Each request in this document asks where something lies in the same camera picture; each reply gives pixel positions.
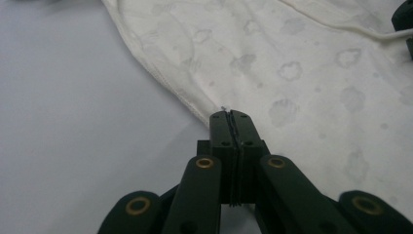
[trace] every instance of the fabric pattern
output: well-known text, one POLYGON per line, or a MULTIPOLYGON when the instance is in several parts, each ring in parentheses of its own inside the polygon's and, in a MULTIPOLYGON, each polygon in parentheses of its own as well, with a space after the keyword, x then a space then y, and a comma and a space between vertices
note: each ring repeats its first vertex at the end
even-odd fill
POLYGON ((373 193, 413 219, 411 30, 402 1, 103 0, 136 59, 207 124, 249 114, 325 195, 373 193))

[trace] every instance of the white table surface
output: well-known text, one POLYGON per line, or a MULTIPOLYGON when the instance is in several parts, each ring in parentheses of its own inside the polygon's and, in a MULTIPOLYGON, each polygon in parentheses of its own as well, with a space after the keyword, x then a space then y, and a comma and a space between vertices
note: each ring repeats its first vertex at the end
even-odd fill
MULTIPOLYGON (((0 74, 0 233, 96 233, 124 195, 175 186, 208 139, 98 0, 2 0, 0 74)), ((253 230, 223 210, 221 233, 253 230)))

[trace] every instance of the white fabric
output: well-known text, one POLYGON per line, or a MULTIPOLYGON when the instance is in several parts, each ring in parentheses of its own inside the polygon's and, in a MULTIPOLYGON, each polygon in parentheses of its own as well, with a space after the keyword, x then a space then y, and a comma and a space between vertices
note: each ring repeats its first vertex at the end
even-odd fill
POLYGON ((412 31, 373 0, 103 0, 133 55, 201 120, 249 114, 319 190, 413 219, 412 31))

